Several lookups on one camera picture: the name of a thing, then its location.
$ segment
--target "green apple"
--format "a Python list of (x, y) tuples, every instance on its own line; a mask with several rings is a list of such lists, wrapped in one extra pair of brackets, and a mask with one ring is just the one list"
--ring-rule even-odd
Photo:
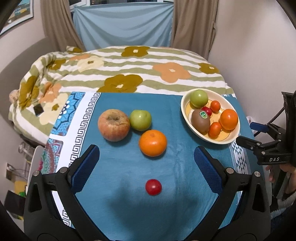
[(209, 98), (207, 96), (207, 93), (203, 90), (195, 90), (190, 95), (190, 102), (196, 108), (204, 107), (207, 104), (208, 100)]
[(151, 126), (152, 117), (146, 110), (133, 110), (129, 120), (132, 128), (145, 131)]

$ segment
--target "striped comforter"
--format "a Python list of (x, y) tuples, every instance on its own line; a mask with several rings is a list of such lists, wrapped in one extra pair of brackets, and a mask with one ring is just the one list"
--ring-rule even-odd
[(33, 63), (20, 82), (9, 119), (24, 136), (45, 144), (73, 91), (183, 95), (199, 87), (233, 93), (215, 66), (190, 51), (114, 46), (83, 53), (67, 47)]

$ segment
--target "fruit bowl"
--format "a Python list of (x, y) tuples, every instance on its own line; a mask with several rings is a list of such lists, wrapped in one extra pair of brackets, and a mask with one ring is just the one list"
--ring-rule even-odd
[(229, 101), (227, 101), (225, 98), (223, 98), (221, 95), (217, 94), (214, 91), (211, 90), (207, 90), (207, 89), (193, 89), (188, 91), (181, 99), (181, 111), (182, 111), (182, 115), (187, 123), (187, 125), (189, 126), (189, 128), (200, 138), (204, 139), (207, 142), (211, 142), (211, 143), (215, 143), (215, 144), (219, 144), (219, 145), (224, 145), (224, 144), (229, 144), (231, 142), (233, 142), (239, 135), (239, 130), (240, 130), (240, 123), (238, 121), (237, 126), (235, 129), (233, 129), (232, 131), (227, 131), (222, 129), (220, 135), (216, 138), (216, 139), (211, 139), (209, 138), (208, 134), (201, 134), (200, 132), (198, 132), (190, 123), (190, 116), (193, 111), (193, 109), (196, 109), (193, 105), (190, 104), (190, 94), (195, 91), (195, 90), (203, 90), (207, 93), (208, 97), (209, 97), (209, 101), (206, 104), (207, 107), (210, 107), (210, 103), (213, 100), (217, 100), (219, 101), (220, 105), (221, 105), (221, 109), (218, 113), (213, 113), (210, 121), (211, 124), (214, 121), (218, 121), (219, 117), (221, 115), (221, 113), (225, 110), (225, 109), (233, 109), (233, 106), (229, 103)]

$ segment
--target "blue curtain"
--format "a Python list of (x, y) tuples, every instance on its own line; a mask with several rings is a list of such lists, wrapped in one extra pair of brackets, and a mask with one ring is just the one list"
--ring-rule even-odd
[(170, 46), (172, 3), (76, 7), (73, 21), (86, 50), (116, 45)]

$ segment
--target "blue gripper pad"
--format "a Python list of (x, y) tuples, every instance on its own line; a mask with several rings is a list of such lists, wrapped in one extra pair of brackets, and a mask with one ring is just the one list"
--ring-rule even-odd
[(194, 150), (194, 161), (198, 165), (212, 192), (220, 195), (223, 190), (222, 178), (199, 147), (196, 147)]
[(84, 158), (84, 160), (77, 168), (76, 172), (72, 175), (71, 191), (73, 193), (82, 191), (84, 185), (86, 184), (86, 181), (88, 180), (100, 158), (100, 150), (97, 146), (93, 146), (87, 156), (85, 156), (85, 153), (80, 157)]
[(260, 124), (260, 123), (257, 123), (257, 122), (251, 122), (250, 123), (250, 128), (254, 131), (260, 131), (260, 132), (263, 132), (263, 133), (267, 133), (269, 128), (267, 125), (263, 125), (263, 124)]

